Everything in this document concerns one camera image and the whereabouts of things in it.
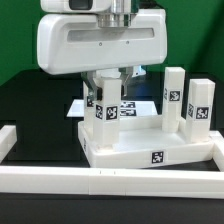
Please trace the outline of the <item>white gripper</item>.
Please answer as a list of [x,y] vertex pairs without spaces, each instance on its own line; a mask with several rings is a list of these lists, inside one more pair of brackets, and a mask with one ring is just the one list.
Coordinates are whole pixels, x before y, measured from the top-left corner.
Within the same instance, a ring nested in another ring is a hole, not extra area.
[[102,99],[95,70],[120,68],[124,97],[134,73],[131,66],[161,64],[166,56],[163,9],[141,9],[128,27],[100,27],[95,15],[70,14],[48,14],[38,25],[39,67],[52,75],[82,72],[93,101]]

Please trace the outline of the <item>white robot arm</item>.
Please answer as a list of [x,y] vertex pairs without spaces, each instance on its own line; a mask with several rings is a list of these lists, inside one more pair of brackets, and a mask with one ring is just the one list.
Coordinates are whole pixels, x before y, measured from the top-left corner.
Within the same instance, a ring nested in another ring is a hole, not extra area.
[[95,100],[97,72],[161,64],[167,57],[166,11],[149,0],[40,0],[37,62],[52,75],[81,73]]

